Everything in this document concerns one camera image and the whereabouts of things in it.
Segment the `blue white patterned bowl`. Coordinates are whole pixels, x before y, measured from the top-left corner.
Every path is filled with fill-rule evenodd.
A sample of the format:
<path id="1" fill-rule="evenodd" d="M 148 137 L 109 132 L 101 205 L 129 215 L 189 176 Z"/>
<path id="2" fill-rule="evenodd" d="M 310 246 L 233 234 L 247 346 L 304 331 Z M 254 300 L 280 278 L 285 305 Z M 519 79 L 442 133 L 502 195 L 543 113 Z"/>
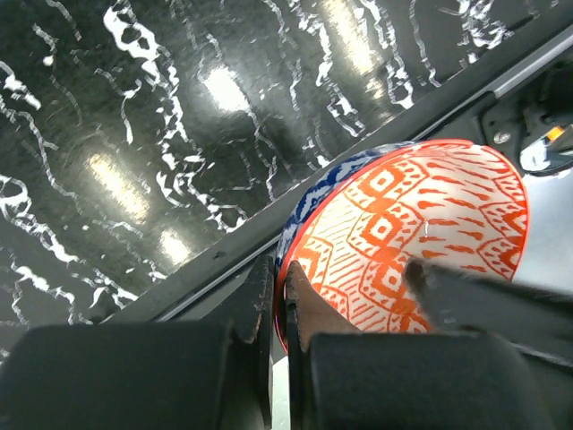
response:
<path id="1" fill-rule="evenodd" d="M 358 329 L 426 332 L 402 279 L 408 260 L 511 280 L 528 218 L 521 174 L 492 147 L 436 139 L 359 152 L 325 172 L 286 220 L 275 260 L 278 337 L 287 337 L 291 262 Z"/>

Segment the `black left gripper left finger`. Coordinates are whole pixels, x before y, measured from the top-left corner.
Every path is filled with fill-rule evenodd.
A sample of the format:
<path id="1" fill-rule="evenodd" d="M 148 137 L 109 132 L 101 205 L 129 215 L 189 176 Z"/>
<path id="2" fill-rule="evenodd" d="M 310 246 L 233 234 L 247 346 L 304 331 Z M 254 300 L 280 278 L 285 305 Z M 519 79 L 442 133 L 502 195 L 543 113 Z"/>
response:
<path id="1" fill-rule="evenodd" d="M 268 429 L 274 268 L 198 321 L 45 326 L 1 372 L 4 429 Z"/>

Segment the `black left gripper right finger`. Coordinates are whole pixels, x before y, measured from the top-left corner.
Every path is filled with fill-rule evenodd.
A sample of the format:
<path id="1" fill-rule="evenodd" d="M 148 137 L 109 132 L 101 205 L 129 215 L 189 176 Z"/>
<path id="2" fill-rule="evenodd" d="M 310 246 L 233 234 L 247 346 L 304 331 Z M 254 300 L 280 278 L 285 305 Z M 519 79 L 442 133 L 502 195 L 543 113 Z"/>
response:
<path id="1" fill-rule="evenodd" d="M 433 332 L 359 331 L 290 265 L 294 429 L 571 428 L 571 297 L 419 259 L 404 278 Z"/>

